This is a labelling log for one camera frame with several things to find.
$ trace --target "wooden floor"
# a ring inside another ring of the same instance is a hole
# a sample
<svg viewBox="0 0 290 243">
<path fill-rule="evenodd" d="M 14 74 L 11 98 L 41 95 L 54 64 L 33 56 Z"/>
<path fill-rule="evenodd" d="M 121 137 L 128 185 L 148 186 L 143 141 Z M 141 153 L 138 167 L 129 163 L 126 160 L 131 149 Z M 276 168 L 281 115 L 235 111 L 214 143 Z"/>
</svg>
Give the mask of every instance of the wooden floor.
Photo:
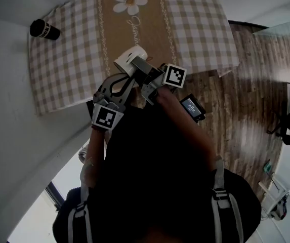
<svg viewBox="0 0 290 243">
<path fill-rule="evenodd" d="M 263 165 L 271 160 L 275 169 L 281 138 L 269 135 L 276 117 L 286 105 L 290 82 L 290 37 L 253 36 L 257 28 L 231 24 L 240 65 L 223 77 L 216 70 L 187 76 L 177 96 L 192 93 L 207 111 L 199 122 L 213 138 L 216 151 L 232 172 L 243 176 L 259 199 L 259 181 L 269 184 Z M 138 97 L 139 107 L 143 100 Z"/>
</svg>

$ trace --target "person's left arm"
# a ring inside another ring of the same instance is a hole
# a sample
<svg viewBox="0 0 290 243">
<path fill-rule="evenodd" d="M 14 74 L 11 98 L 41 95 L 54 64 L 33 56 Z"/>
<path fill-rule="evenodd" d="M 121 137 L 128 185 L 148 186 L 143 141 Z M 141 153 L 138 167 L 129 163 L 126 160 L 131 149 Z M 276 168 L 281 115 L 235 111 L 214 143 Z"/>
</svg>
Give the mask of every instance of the person's left arm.
<svg viewBox="0 0 290 243">
<path fill-rule="evenodd" d="M 104 133 L 104 129 L 92 127 L 90 142 L 82 169 L 83 182 L 90 188 L 95 187 L 104 162 Z"/>
</svg>

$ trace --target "person's right arm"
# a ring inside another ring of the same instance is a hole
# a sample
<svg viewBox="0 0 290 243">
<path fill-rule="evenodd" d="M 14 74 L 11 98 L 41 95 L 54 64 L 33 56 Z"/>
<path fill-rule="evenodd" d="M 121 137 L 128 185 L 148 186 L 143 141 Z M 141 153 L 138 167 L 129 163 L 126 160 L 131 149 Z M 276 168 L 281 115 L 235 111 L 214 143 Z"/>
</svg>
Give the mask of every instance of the person's right arm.
<svg viewBox="0 0 290 243">
<path fill-rule="evenodd" d="M 156 101 L 183 136 L 198 151 L 198 155 L 204 157 L 207 169 L 214 170 L 216 152 L 210 136 L 195 123 L 166 86 L 157 89 Z"/>
</svg>

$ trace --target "brown table runner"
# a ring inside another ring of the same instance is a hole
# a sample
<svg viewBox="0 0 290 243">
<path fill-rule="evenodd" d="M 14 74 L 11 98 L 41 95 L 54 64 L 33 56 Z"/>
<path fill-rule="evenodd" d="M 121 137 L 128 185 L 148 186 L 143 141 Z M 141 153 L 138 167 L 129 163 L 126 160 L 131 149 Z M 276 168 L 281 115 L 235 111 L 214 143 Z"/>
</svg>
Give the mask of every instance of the brown table runner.
<svg viewBox="0 0 290 243">
<path fill-rule="evenodd" d="M 61 35 L 29 39 L 39 115 L 91 100 L 103 80 L 118 73 L 113 61 L 135 45 L 152 65 L 173 63 L 188 73 L 239 64 L 218 0 L 71 0 L 44 20 Z"/>
</svg>

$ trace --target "flower center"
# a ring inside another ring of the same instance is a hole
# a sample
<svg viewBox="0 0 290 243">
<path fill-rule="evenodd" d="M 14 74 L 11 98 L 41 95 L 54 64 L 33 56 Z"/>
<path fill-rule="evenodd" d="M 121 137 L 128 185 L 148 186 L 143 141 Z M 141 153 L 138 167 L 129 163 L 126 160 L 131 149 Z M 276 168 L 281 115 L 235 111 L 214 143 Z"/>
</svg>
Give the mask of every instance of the flower center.
<svg viewBox="0 0 290 243">
<path fill-rule="evenodd" d="M 135 4 L 135 0 L 126 0 L 126 6 L 133 6 Z"/>
</svg>

